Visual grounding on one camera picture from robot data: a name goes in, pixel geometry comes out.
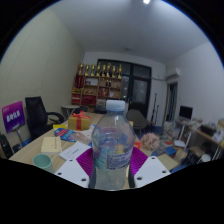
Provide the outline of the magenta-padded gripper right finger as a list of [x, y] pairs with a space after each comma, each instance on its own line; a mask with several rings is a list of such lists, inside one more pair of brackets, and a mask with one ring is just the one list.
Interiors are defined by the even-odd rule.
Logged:
[[141, 188], [167, 175], [169, 170], [155, 156], [148, 157], [134, 147], [130, 159], [130, 187]]

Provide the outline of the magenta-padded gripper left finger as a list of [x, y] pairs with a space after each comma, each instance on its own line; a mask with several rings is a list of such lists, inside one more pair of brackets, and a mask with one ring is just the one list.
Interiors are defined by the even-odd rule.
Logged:
[[56, 171], [55, 175], [83, 188], [87, 188], [94, 167], [92, 152], [93, 150], [89, 148], [74, 159], [67, 160]]

